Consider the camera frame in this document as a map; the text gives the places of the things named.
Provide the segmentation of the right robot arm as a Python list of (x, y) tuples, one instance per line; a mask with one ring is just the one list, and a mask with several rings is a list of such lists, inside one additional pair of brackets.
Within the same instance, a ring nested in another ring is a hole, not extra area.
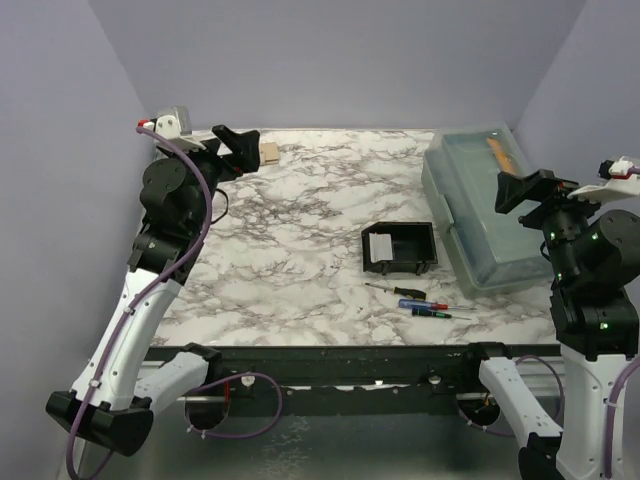
[(581, 187), (549, 170), (497, 176), (495, 210), (537, 206), (520, 224), (544, 236), (554, 273), (551, 317), (564, 363), (563, 421), (551, 419), (514, 360), (476, 357), (460, 367), (469, 390), (487, 388), (519, 445), (523, 479), (622, 479), (621, 410), (639, 367), (639, 315), (625, 287), (639, 275), (639, 218), (598, 211), (611, 183)]

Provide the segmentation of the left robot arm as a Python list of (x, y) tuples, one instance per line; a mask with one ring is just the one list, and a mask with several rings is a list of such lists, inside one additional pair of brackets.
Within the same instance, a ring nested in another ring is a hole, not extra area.
[(162, 157), (144, 170), (144, 209), (123, 290), (100, 343), (67, 391), (52, 393), (46, 411), (71, 437), (123, 456), (135, 454), (154, 418), (184, 393), (214, 393), (220, 355), (188, 344), (151, 376), (140, 367), (168, 307), (186, 283), (213, 223), (219, 183), (260, 167), (260, 134), (224, 125), (194, 150), (161, 140)]

